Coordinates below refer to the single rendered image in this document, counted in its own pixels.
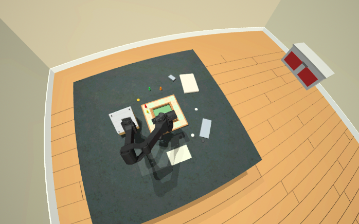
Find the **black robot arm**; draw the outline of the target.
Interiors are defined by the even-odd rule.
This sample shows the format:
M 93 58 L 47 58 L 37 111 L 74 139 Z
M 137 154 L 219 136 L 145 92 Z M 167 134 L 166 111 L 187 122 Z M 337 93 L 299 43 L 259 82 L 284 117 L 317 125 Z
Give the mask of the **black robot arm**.
M 120 150 L 120 155 L 125 163 L 130 165 L 135 164 L 140 162 L 145 155 L 150 154 L 151 149 L 154 147 L 161 135 L 172 131 L 173 120 L 175 119 L 177 119 L 177 115 L 174 110 L 169 111 L 164 115 L 157 115 L 152 119 L 155 129 L 148 135 L 148 138 L 143 143 L 134 143 L 134 134 L 138 131 L 137 127 L 130 117 L 123 118 L 121 126 L 123 127 L 126 136 L 125 144 Z M 136 156 L 134 148 L 141 149 L 141 154 Z

